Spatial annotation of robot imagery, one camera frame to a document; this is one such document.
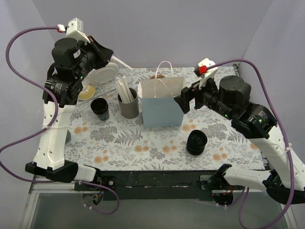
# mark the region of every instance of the gray wall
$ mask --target gray wall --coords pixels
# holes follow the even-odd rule
[[[243,56],[272,0],[33,0],[46,25],[84,21],[86,34],[134,67],[194,66]]]
[[[31,0],[0,1],[0,146],[28,136],[41,129],[42,90],[18,78],[5,62],[5,48],[9,40],[20,30],[44,26]],[[12,48],[11,59],[17,70],[29,78],[44,84],[46,71],[51,62],[53,39],[49,32],[33,32],[18,39]],[[4,150],[3,163],[20,176],[25,173],[25,163],[36,154],[39,138]],[[30,183],[19,181],[0,168],[0,228],[19,228]]]
[[[305,1],[274,0],[253,37],[245,59],[259,68],[273,105],[298,156],[305,162]],[[257,76],[246,64],[241,76],[252,85],[252,100],[267,104]],[[304,228],[305,206],[293,207]]]

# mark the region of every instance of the floral tablecloth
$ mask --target floral tablecloth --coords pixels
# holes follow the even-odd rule
[[[135,68],[132,88],[140,80],[154,75],[156,68]],[[174,68],[174,74],[186,77],[188,85],[198,80],[193,68]],[[169,68],[160,73],[169,76]],[[233,75],[233,67],[219,67],[216,84]],[[101,170],[192,170],[218,169],[223,163],[248,169],[264,169],[260,150],[231,128],[230,121],[206,107],[191,110],[181,126],[145,129],[141,113],[134,119],[120,114],[116,93],[107,95],[110,118],[100,121],[89,109],[72,115],[69,130],[72,140],[66,145],[65,158]],[[193,156],[186,151],[186,141],[194,129],[208,137],[204,152]]]

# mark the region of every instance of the plate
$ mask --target plate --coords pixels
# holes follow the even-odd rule
[[[89,84],[96,86],[103,83],[108,83],[114,79],[119,73],[119,66],[116,63],[109,63],[105,67],[92,70],[86,77]]]

